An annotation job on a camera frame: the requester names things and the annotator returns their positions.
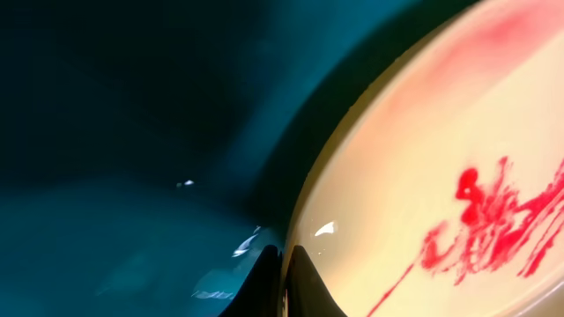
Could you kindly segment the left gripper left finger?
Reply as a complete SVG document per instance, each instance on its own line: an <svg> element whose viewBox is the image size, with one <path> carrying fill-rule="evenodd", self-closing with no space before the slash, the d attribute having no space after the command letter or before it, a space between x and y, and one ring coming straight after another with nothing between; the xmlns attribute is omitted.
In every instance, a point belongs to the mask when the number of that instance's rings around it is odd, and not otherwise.
<svg viewBox="0 0 564 317"><path fill-rule="evenodd" d="M278 317L282 256L266 246L228 307L219 317Z"/></svg>

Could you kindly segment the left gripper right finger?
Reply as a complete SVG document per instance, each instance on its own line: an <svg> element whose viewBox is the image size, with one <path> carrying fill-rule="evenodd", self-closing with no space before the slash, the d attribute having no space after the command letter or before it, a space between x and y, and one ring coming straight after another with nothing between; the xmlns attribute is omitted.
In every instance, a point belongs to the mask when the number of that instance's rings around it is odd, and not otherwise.
<svg viewBox="0 0 564 317"><path fill-rule="evenodd" d="M293 247L285 287L288 317L345 317L303 246Z"/></svg>

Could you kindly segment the yellow-green plate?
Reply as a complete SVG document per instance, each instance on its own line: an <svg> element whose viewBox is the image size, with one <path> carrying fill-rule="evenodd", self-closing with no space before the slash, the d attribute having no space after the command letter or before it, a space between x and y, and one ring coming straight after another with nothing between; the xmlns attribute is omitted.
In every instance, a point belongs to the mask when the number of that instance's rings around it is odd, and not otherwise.
<svg viewBox="0 0 564 317"><path fill-rule="evenodd" d="M324 146L286 243L345 316L563 313L563 2L473 5Z"/></svg>

